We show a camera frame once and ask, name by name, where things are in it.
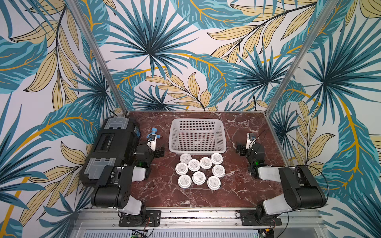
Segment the yogurt cup white lid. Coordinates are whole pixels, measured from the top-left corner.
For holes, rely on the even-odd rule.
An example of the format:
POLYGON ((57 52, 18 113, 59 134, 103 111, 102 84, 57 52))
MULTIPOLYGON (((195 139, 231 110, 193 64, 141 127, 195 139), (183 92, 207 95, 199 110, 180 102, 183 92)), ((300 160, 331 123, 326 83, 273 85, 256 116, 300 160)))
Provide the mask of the yogurt cup white lid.
POLYGON ((178 178, 178 185, 179 187, 183 188, 183 189, 187 189, 191 186, 192 184, 192 179, 189 175, 181 175, 179 178, 178 178))

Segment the yogurt cup green label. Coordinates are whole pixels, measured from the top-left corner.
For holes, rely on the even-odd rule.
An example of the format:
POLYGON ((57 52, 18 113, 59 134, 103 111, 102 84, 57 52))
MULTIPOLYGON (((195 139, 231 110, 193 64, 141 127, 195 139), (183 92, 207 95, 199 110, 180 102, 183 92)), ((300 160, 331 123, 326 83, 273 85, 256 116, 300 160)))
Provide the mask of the yogurt cup green label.
POLYGON ((192 181, 196 185, 203 185, 206 181, 206 176, 203 172, 197 171, 193 174, 192 181))

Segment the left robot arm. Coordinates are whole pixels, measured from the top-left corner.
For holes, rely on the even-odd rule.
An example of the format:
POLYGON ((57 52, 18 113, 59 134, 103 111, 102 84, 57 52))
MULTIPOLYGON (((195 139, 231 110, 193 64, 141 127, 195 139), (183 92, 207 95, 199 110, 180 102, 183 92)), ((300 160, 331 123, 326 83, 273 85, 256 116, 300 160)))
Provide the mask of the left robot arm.
POLYGON ((131 195, 132 183, 147 179, 152 161, 164 155, 164 147, 152 150, 148 144, 139 144, 132 153, 131 165, 106 166, 91 195, 91 205, 113 208, 126 215, 140 215, 143 202, 131 195))

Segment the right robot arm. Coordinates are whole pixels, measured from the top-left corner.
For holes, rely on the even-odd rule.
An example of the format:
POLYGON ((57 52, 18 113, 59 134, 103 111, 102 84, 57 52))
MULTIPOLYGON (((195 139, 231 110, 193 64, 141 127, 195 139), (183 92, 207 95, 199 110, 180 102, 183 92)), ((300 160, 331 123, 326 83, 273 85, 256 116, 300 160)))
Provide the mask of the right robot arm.
POLYGON ((328 200, 306 165, 276 167, 265 163, 265 148, 261 144, 237 144, 236 153, 246 157, 249 174, 255 179, 278 182, 282 194, 257 205, 258 218, 270 217, 301 209, 324 207, 328 200))

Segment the white perforated plastic basket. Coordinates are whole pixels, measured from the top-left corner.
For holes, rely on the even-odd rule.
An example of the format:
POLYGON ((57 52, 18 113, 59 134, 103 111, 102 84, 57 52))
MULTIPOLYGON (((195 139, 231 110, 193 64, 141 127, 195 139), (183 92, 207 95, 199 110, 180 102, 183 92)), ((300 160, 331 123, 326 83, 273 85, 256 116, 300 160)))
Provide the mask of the white perforated plastic basket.
POLYGON ((169 150, 178 155, 212 155, 226 152, 223 122, 217 119, 174 119, 169 150))

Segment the small blue toy drill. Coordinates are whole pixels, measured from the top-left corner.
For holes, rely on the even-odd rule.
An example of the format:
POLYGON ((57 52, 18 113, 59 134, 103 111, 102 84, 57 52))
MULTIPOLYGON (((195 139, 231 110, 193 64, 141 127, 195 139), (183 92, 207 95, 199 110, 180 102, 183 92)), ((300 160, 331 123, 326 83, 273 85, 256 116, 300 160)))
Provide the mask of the small blue toy drill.
POLYGON ((152 128, 151 133, 147 135, 149 140, 160 139, 161 135, 157 134, 157 128, 152 128))

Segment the black plastic toolbox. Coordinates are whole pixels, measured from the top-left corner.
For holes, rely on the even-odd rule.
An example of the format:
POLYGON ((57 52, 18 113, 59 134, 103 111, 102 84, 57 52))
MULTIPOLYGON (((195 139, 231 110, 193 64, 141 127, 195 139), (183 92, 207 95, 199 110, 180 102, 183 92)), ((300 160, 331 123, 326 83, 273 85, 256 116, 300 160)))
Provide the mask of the black plastic toolbox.
POLYGON ((106 119, 79 174, 81 183, 95 187, 106 166, 131 166, 140 137, 140 124, 136 119, 106 119))

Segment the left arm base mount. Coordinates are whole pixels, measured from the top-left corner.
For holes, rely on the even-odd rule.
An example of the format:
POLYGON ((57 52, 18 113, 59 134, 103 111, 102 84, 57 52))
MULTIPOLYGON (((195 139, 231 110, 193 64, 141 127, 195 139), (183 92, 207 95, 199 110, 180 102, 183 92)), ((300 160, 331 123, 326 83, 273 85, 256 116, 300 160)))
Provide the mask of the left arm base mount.
POLYGON ((146 210, 140 215, 121 215, 119 227, 158 227, 161 210, 146 210))

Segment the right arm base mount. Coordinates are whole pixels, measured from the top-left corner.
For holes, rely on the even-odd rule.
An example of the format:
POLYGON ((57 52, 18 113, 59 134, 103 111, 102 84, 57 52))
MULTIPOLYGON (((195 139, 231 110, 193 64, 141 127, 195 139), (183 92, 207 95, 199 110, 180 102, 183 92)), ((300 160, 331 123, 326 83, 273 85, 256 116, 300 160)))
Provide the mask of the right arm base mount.
POLYGON ((281 226, 279 215, 268 215, 265 212, 255 210, 239 210, 235 216, 241 220, 243 226, 281 226))

